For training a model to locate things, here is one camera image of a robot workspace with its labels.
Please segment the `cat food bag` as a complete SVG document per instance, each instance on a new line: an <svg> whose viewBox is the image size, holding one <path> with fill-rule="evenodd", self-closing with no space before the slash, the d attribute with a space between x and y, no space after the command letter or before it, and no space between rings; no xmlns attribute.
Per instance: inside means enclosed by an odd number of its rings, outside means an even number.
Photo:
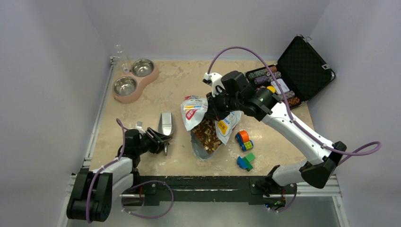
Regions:
<svg viewBox="0 0 401 227"><path fill-rule="evenodd" d="M240 111L233 111L221 121L211 120L206 118L207 109L206 98L199 96L186 96L181 103L182 119L190 132L193 152L202 161L229 142L242 117Z"/></svg>

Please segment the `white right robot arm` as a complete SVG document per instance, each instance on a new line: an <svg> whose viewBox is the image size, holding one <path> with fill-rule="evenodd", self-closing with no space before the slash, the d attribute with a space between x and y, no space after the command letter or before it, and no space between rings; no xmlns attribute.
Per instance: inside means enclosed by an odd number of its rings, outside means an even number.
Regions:
<svg viewBox="0 0 401 227"><path fill-rule="evenodd" d="M224 76L205 73L203 82L211 86L211 92L206 95L206 118L222 120L233 111L242 111L279 132L305 156L298 164L271 170L265 180L270 192L300 182L318 189L325 187L342 157L332 149L345 151L345 144L334 143L316 133L296 118L274 92L267 88L255 89L241 72L232 71Z"/></svg>

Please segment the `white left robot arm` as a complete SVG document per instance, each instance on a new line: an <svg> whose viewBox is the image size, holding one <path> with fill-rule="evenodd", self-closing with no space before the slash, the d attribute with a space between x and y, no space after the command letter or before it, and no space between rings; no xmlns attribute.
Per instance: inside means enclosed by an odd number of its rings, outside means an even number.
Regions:
<svg viewBox="0 0 401 227"><path fill-rule="evenodd" d="M152 128L145 131L123 129L122 132L122 145L110 163L93 171L82 168L76 175L66 209L67 218L88 223L104 222L110 214L112 202L123 192L136 193L146 184L160 182L141 182L137 166L142 154L160 153L172 137Z"/></svg>

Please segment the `metal food scoop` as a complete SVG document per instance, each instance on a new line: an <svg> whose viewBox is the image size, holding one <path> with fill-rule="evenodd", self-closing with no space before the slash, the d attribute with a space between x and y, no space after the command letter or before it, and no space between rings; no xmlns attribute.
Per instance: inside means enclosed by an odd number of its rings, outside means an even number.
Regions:
<svg viewBox="0 0 401 227"><path fill-rule="evenodd" d="M166 136L172 136L174 132L174 118L172 112L161 113L158 123L158 132Z"/></svg>

